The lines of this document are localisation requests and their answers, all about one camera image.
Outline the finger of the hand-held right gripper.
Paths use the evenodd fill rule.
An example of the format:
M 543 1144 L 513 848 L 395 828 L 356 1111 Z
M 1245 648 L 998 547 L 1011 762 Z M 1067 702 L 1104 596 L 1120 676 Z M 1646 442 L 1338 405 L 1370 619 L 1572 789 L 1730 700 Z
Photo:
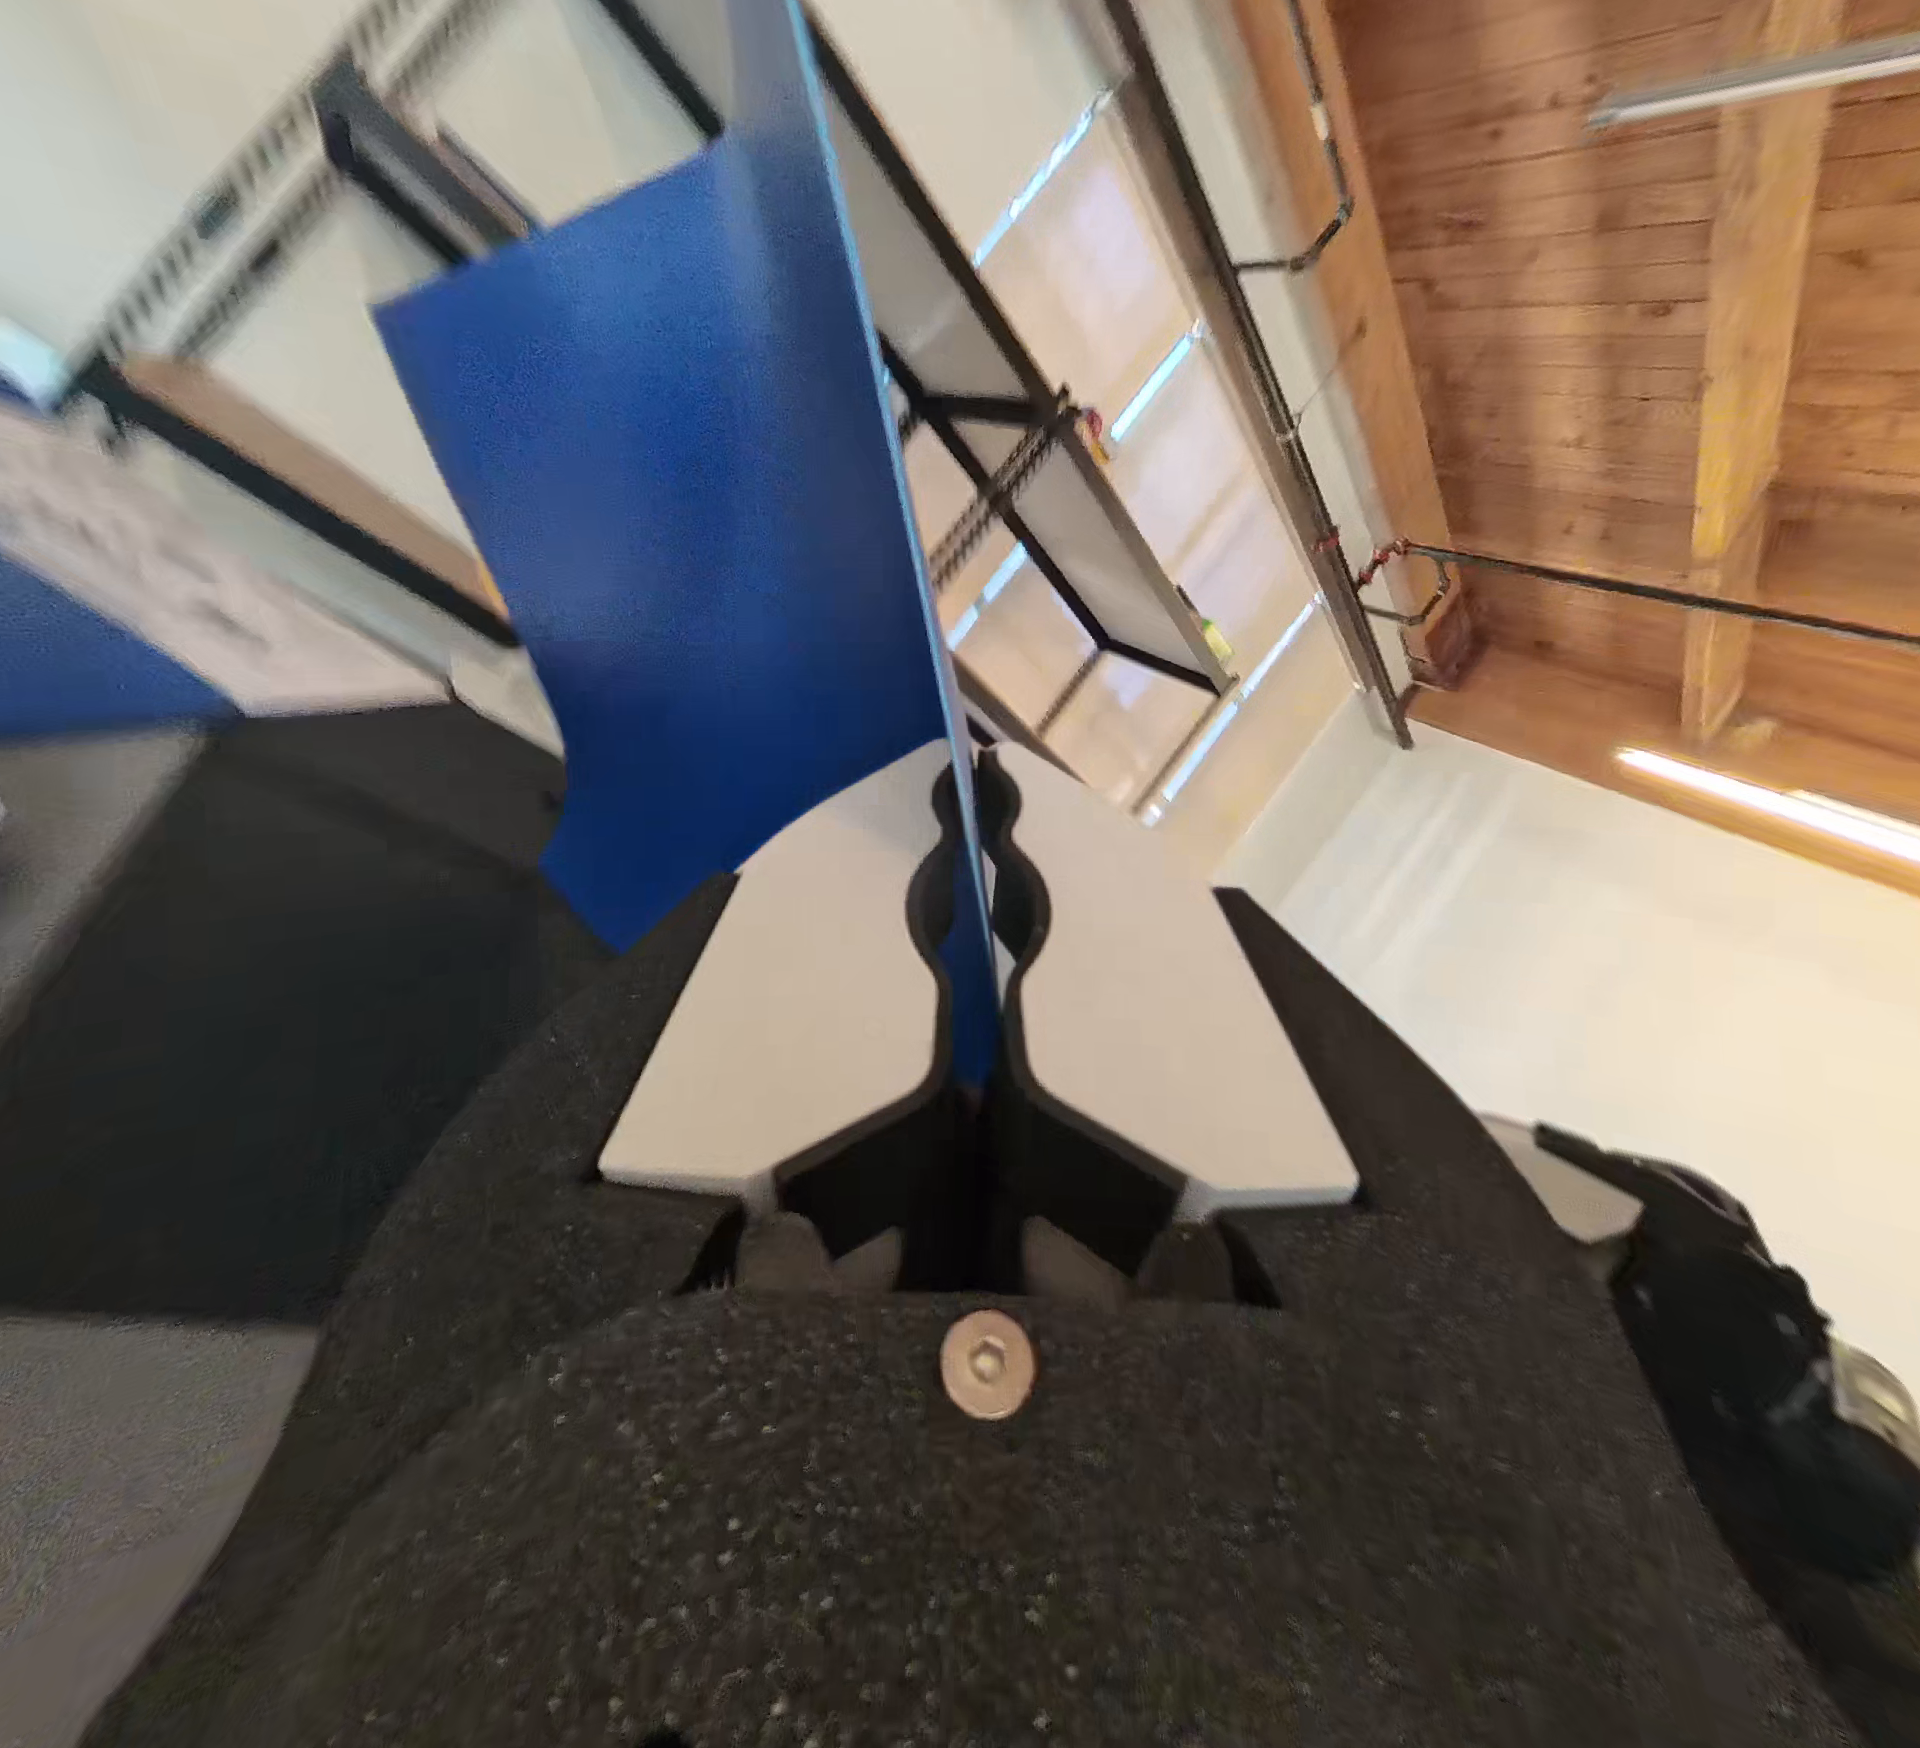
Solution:
M 1509 1117 L 1478 1118 L 1509 1162 L 1578 1249 L 1612 1249 L 1639 1227 L 1643 1202 L 1549 1153 L 1537 1126 Z

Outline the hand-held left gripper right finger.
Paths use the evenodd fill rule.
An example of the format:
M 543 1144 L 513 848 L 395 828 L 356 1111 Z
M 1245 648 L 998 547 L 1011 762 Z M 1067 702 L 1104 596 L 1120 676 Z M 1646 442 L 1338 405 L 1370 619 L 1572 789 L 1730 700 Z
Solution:
M 1018 747 L 979 757 L 1006 958 L 989 1105 L 1018 1216 L 1172 1229 L 1346 1208 L 1358 1166 L 1214 889 Z

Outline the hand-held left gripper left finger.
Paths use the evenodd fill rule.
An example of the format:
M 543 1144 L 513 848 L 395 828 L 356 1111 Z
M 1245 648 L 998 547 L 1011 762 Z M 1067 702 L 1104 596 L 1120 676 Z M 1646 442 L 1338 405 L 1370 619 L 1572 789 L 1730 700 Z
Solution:
M 756 1208 L 948 1076 L 959 813 L 924 742 L 783 826 L 732 876 L 599 1176 Z

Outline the black desk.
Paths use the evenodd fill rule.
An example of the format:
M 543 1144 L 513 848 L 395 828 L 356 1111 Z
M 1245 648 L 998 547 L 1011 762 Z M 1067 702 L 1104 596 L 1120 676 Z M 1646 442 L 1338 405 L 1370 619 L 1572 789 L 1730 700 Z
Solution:
M 565 762 L 466 705 L 237 720 L 4 1010 L 4 1318 L 314 1329 L 608 950 Z

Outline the lit ceiling light strip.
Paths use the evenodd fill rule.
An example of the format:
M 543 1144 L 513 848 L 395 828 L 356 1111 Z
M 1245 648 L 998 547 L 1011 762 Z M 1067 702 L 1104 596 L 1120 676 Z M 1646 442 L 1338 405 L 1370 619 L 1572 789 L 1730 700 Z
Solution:
M 1700 767 L 1666 752 L 1623 748 L 1616 767 L 1643 785 L 1660 785 L 1694 802 L 1791 832 L 1800 842 L 1849 851 L 1883 867 L 1919 871 L 1919 824 L 1812 791 L 1782 791 Z

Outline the black ceiling pipe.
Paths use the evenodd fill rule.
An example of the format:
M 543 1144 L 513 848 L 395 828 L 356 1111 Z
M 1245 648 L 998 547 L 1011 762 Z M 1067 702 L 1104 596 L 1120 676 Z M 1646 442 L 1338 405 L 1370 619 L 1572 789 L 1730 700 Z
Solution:
M 1426 563 L 1432 569 L 1432 596 L 1414 611 L 1376 609 L 1368 603 L 1360 603 L 1360 611 L 1374 620 L 1388 623 L 1402 630 L 1421 630 L 1428 627 L 1428 623 L 1438 614 L 1440 605 L 1453 594 L 1453 576 L 1464 573 L 1530 584 L 1549 584 L 1582 594 L 1678 611 L 1689 617 L 1705 617 L 1717 623 L 1742 624 L 1757 630 L 1769 629 L 1809 634 L 1827 641 L 1842 641 L 1854 646 L 1897 650 L 1903 654 L 1919 652 L 1919 634 L 1915 630 L 1868 624 L 1833 614 L 1809 613 L 1803 609 L 1769 607 L 1764 603 L 1748 603 L 1725 594 L 1678 589 L 1662 583 L 1646 583 L 1630 576 L 1598 575 L 1593 570 L 1567 569 L 1550 563 L 1514 560 L 1506 557 L 1435 547 L 1410 541 L 1407 537 L 1393 538 L 1374 549 L 1367 560 L 1349 570 L 1349 584 L 1355 596 L 1365 596 L 1370 586 L 1383 581 L 1388 569 L 1401 563 Z

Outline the instruction sheet on stand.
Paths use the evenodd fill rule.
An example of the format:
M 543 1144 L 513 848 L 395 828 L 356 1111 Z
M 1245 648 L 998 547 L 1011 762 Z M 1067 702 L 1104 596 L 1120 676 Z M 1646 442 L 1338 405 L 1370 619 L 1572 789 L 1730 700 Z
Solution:
M 429 671 L 253 567 L 91 442 L 14 405 L 3 417 L 3 560 L 175 657 L 240 718 L 448 699 Z

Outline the black metal shelving rack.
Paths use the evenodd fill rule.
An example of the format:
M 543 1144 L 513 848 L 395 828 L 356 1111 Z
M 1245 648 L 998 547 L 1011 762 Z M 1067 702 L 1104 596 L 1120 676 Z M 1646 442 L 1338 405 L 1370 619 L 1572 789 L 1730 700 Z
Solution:
M 209 366 L 300 253 L 360 197 L 437 273 L 540 229 L 526 198 L 456 132 L 427 131 L 515 0 L 365 0 L 321 64 L 261 121 L 111 304 L 59 406 L 85 406 L 109 446 L 154 440 L 475 645 L 521 639 L 492 573 L 363 467 L 273 414 Z M 702 148 L 732 109 L 721 0 L 584 0 L 649 113 Z M 937 603 L 1001 537 L 1087 646 L 1082 671 L 1235 688 L 1224 648 L 1149 547 L 1095 461 L 1090 430 L 963 253 L 879 111 L 806 16 L 882 387 L 917 496 Z

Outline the dark blue folder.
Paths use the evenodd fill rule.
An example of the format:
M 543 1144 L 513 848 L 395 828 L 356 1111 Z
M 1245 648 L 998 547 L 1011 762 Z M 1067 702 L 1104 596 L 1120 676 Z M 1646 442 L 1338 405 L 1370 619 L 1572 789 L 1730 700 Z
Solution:
M 234 722 L 239 705 L 200 675 L 3 560 L 3 741 Z

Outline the grey ceiling tube lamp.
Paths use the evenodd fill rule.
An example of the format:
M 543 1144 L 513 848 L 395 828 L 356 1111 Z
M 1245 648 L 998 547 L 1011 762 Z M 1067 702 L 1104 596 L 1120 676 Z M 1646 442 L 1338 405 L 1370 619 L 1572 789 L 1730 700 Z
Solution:
M 1883 35 L 1814 53 L 1725 67 L 1692 78 L 1616 88 L 1593 109 L 1586 131 L 1605 132 L 1729 106 L 1831 94 L 1850 87 L 1903 80 L 1917 73 L 1919 33 Z

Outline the metal door rail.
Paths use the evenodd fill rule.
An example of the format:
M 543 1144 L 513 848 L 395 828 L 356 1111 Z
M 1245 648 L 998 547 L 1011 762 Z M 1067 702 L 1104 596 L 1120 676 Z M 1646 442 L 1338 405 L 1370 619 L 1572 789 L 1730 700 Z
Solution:
M 1252 424 L 1261 473 L 1314 586 L 1328 607 L 1350 668 L 1373 702 L 1373 720 L 1402 752 L 1414 748 L 1407 718 L 1407 682 L 1395 679 L 1376 624 L 1360 607 L 1337 517 L 1290 405 L 1267 331 L 1236 273 L 1228 234 L 1203 164 L 1195 159 L 1182 109 L 1165 76 L 1165 60 L 1142 26 L 1134 0 L 1077 0 L 1098 53 L 1120 71 L 1120 117 L 1142 152 L 1149 183 L 1162 201 L 1174 243 L 1219 349 L 1228 387 Z

